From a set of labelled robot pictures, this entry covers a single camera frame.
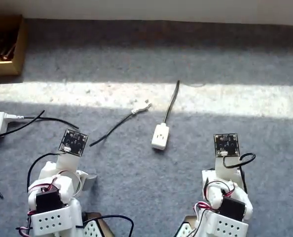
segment white robot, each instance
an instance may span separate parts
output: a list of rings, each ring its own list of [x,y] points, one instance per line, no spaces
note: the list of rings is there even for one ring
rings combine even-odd
[[[215,134],[215,169],[203,170],[203,198],[195,204],[193,226],[182,223],[175,237],[245,237],[253,206],[247,195],[242,166],[255,154],[239,156],[237,134]]]
[[[28,187],[31,230],[18,228],[20,235],[38,237],[102,237],[95,221],[83,226],[81,206],[75,198],[89,189],[96,179],[77,170],[87,135],[67,129],[62,139],[57,162],[48,161],[39,178]]]

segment black circuit board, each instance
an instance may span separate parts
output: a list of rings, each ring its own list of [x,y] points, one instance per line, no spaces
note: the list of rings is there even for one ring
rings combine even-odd
[[[239,140],[237,133],[215,134],[216,157],[239,157]]]
[[[88,135],[86,134],[67,129],[59,150],[80,157],[83,154],[87,138]]]

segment floor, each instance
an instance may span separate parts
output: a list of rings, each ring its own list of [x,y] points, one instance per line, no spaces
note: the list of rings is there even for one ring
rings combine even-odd
[[[293,237],[293,27],[28,24],[25,68],[18,78],[0,79],[7,83],[0,84],[0,111],[33,116],[45,109],[78,125],[91,142],[136,102],[152,102],[106,142],[86,148],[79,168],[99,178],[79,198],[83,210],[131,217],[135,237],[173,237],[202,200],[201,170],[214,166],[213,134],[236,132],[241,153],[257,154],[245,167],[254,205],[248,237]],[[169,144],[155,152],[152,134],[178,79]],[[0,236],[16,237],[15,228],[25,225],[28,168],[57,151],[66,128],[42,121],[0,139]],[[128,223],[108,223],[117,236],[127,236]]]

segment cable connector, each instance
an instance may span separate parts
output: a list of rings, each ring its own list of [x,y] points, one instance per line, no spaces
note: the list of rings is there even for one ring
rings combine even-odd
[[[158,124],[155,127],[151,145],[155,149],[164,150],[168,140],[170,128],[166,126],[166,123]]]
[[[23,119],[24,116],[18,115],[9,115],[5,112],[0,112],[0,134],[6,133],[7,125],[9,122],[12,122],[17,119]]]
[[[140,102],[137,104],[137,106],[131,111],[133,115],[140,113],[142,111],[148,110],[151,107],[152,103],[150,103],[148,100],[145,100],[143,102]]]

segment perforated bracket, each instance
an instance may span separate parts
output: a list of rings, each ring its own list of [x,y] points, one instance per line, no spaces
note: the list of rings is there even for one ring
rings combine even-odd
[[[32,226],[35,236],[71,229],[73,227],[71,207],[32,215]]]
[[[96,221],[90,221],[89,223],[87,223],[83,230],[83,233],[84,237],[104,237]]]
[[[188,222],[185,222],[181,225],[175,237],[187,237],[192,231],[192,228]]]
[[[206,223],[210,237],[246,237],[249,225],[217,213],[211,213]]]

